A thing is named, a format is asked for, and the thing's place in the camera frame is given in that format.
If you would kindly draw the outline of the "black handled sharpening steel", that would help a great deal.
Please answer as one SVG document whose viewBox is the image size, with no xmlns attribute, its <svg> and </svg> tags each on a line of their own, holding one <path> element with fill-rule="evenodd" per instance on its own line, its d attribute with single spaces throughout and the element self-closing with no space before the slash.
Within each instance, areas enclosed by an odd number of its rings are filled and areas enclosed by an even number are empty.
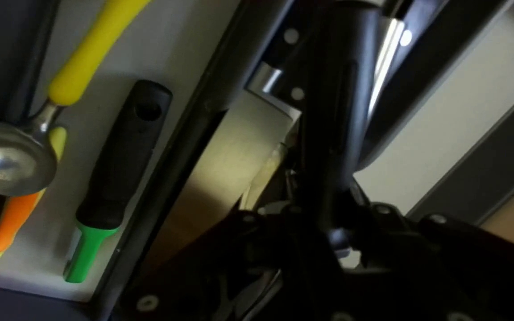
<svg viewBox="0 0 514 321">
<path fill-rule="evenodd" d="M 333 247 L 345 247 L 349 240 L 349 185 L 367 126 L 378 22 L 378 5 L 333 0 L 312 37 L 299 203 L 312 228 Z"/>
</svg>

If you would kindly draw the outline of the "grey cutlery tray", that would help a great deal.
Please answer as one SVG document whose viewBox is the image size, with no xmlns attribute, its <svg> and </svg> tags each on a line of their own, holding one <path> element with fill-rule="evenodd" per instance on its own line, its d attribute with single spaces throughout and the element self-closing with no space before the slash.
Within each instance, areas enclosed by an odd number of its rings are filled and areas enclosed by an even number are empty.
<svg viewBox="0 0 514 321">
<path fill-rule="evenodd" d="M 333 247 L 299 203 L 301 122 L 272 213 L 233 208 L 149 274 L 137 270 L 228 104 L 290 10 L 313 24 L 288 78 L 310 88 L 312 37 L 333 0 L 242 0 L 144 195 L 96 313 L 106 321 L 514 321 L 514 244 L 463 220 L 410 219 L 351 178 L 349 240 Z"/>
</svg>

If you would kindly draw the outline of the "black riveted knife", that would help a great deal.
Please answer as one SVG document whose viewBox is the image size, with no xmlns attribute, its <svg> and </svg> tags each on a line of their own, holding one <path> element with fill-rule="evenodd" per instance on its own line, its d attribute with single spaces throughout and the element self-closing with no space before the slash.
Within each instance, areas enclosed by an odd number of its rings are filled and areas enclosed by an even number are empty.
<svg viewBox="0 0 514 321">
<path fill-rule="evenodd" d="M 312 24 L 312 12 L 290 8 L 272 31 L 245 85 L 247 92 L 278 108 L 292 121 L 299 117 L 299 108 L 279 94 L 281 81 L 295 69 L 295 56 L 303 51 Z"/>
</svg>

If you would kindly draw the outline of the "black green handled tool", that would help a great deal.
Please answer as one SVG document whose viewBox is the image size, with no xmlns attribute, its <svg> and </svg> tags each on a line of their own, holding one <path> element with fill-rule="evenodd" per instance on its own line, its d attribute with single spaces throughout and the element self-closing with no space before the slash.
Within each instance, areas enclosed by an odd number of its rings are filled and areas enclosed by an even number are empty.
<svg viewBox="0 0 514 321">
<path fill-rule="evenodd" d="M 94 163 L 87 192 L 76 208 L 79 231 L 63 279 L 81 283 L 103 247 L 124 219 L 124 208 L 156 144 L 172 92 L 151 79 L 137 79 Z"/>
</svg>

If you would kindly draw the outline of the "black handled knife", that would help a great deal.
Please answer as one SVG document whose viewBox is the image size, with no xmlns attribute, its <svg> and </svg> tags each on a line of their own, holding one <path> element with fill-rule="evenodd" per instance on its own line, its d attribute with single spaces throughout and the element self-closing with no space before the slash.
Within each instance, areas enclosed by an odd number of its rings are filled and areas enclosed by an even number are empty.
<svg viewBox="0 0 514 321">
<path fill-rule="evenodd" d="M 383 15 L 378 24 L 378 55 L 374 63 L 374 76 L 369 97 L 367 115 L 374 113 L 378 96 L 388 76 L 392 60 L 401 44 L 404 31 L 404 19 L 399 15 Z"/>
</svg>

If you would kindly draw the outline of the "yellow handled ice cream scoop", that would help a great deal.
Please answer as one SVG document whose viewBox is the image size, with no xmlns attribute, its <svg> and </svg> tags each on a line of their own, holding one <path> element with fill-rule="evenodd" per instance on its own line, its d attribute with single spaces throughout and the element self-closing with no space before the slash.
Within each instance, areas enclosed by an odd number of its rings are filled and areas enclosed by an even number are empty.
<svg viewBox="0 0 514 321">
<path fill-rule="evenodd" d="M 24 195 L 49 185 L 58 160 L 49 129 L 87 90 L 104 56 L 151 0 L 104 0 L 90 26 L 58 67 L 38 110 L 19 124 L 0 121 L 0 194 Z"/>
</svg>

